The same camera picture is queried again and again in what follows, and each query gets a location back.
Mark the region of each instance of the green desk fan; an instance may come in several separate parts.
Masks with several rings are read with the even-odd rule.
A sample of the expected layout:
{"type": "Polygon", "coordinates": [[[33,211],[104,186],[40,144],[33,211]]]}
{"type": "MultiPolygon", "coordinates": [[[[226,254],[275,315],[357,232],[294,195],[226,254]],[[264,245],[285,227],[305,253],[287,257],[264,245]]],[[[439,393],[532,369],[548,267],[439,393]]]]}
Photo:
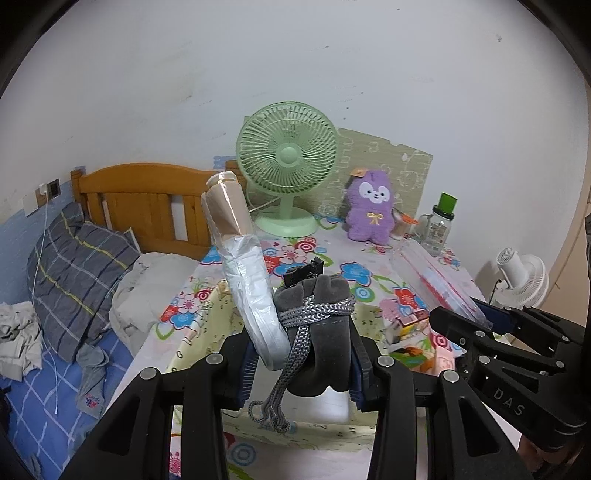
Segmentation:
{"type": "Polygon", "coordinates": [[[273,103],[246,120],[236,142],[238,166],[257,189],[281,198],[259,213],[256,225],[288,238],[314,233],[315,218],[294,207],[294,197],[329,175],[336,154],[335,126],[305,103],[273,103]]]}

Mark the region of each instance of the pillow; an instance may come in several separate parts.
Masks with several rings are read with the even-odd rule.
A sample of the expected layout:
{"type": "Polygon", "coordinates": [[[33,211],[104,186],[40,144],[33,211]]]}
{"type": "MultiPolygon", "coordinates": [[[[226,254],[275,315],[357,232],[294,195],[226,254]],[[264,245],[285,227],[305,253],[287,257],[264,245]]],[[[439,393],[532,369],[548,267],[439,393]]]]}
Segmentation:
{"type": "Polygon", "coordinates": [[[139,252],[129,234],[90,222],[78,203],[46,229],[43,251],[42,241],[29,256],[27,284],[45,341],[72,362],[109,326],[113,292],[139,252]]]}

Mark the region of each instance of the paper-wrapped tube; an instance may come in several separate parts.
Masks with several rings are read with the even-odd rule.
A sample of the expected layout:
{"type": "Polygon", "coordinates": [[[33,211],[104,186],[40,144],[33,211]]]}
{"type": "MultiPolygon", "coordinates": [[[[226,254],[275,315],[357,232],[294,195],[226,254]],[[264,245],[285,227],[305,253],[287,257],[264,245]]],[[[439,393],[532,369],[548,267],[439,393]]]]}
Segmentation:
{"type": "Polygon", "coordinates": [[[216,173],[207,187],[201,195],[203,213],[222,256],[234,303],[265,366],[279,370],[290,353],[290,341],[277,318],[267,266],[242,188],[231,171],[216,173]]]}

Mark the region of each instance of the gray velvet pouch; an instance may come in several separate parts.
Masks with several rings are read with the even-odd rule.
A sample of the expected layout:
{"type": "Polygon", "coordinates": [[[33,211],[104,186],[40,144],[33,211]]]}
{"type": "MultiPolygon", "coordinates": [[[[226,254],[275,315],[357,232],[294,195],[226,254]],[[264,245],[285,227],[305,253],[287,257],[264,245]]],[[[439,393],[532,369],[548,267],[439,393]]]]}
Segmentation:
{"type": "MultiPolygon", "coordinates": [[[[349,283],[340,275],[320,275],[290,288],[280,287],[273,296],[277,312],[304,304],[314,295],[314,303],[333,303],[350,297],[349,283]]],[[[298,327],[287,329],[293,345],[298,327]]],[[[311,348],[306,362],[289,383],[287,390],[300,397],[315,397],[326,387],[337,392],[349,388],[349,316],[331,316],[310,325],[311,348]]]]}

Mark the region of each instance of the tag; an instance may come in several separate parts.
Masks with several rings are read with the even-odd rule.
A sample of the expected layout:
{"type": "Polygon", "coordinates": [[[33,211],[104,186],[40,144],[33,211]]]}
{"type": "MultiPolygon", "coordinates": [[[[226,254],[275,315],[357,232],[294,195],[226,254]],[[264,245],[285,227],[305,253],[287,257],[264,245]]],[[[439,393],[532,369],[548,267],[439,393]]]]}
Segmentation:
{"type": "Polygon", "coordinates": [[[358,167],[358,168],[354,168],[353,170],[351,170],[351,173],[349,175],[351,175],[352,177],[359,177],[360,179],[365,177],[365,174],[367,173],[368,169],[367,168],[363,168],[363,167],[358,167]]]}

